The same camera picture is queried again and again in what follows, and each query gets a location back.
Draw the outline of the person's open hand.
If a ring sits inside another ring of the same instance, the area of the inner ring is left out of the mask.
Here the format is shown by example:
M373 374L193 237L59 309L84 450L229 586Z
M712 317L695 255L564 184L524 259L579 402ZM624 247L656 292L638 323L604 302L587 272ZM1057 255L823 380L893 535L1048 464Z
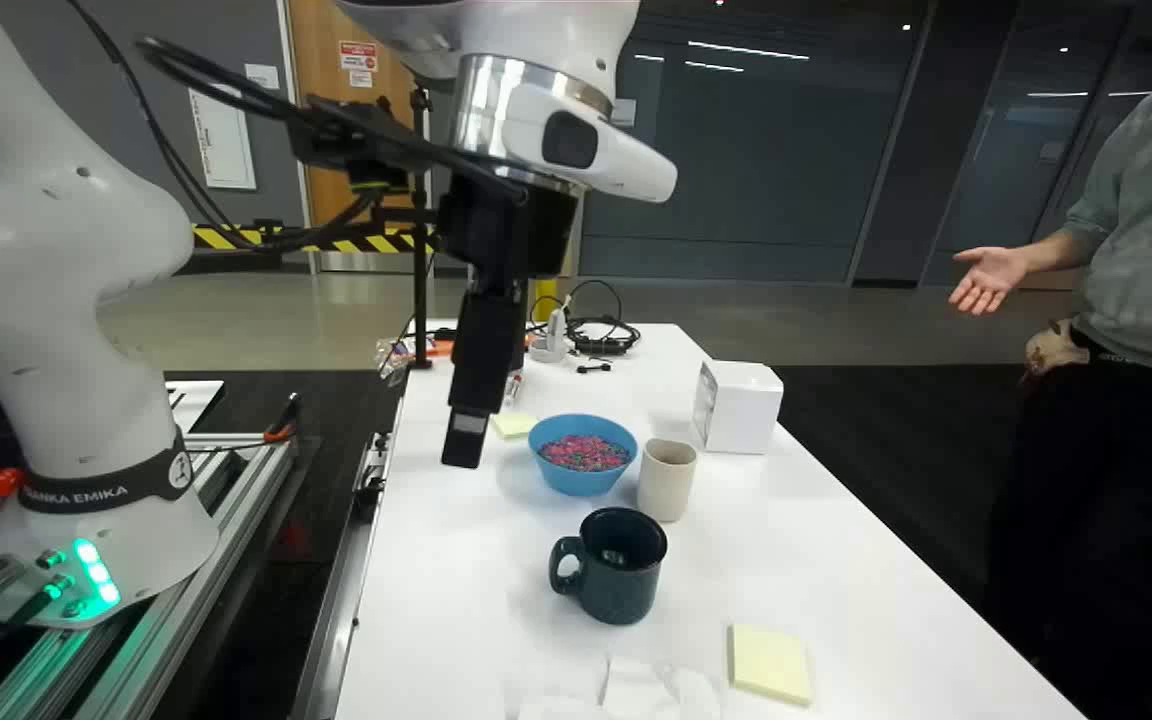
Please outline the person's open hand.
M962 275L948 292L948 302L962 317L992 317L1029 275L1021 247L962 247L957 250L957 263Z

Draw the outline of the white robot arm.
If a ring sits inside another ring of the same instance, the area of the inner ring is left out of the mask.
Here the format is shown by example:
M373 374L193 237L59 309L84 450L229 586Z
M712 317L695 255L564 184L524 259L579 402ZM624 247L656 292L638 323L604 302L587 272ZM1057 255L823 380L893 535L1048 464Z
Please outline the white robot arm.
M303 162L358 184L453 177L436 237L470 266L453 347L445 459L470 468L524 351L524 282L564 259L587 193L664 202L675 162L612 125L638 0L336 0L420 78L454 88L441 139L377 104L293 104L178 42L164 75L278 118ZM0 624L91 629L189 581L218 544L193 486L164 373L117 347L100 309L193 255L174 196L109 155L0 25L0 409L24 485L0 506Z

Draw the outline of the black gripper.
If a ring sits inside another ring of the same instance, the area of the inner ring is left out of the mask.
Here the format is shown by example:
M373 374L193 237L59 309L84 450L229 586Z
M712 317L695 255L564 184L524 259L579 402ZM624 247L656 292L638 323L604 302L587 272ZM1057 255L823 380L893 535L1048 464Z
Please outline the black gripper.
M564 263L575 198L566 193L454 177L441 202L445 250L470 266L454 317L447 432L441 459L475 468L486 415L524 356L528 282Z

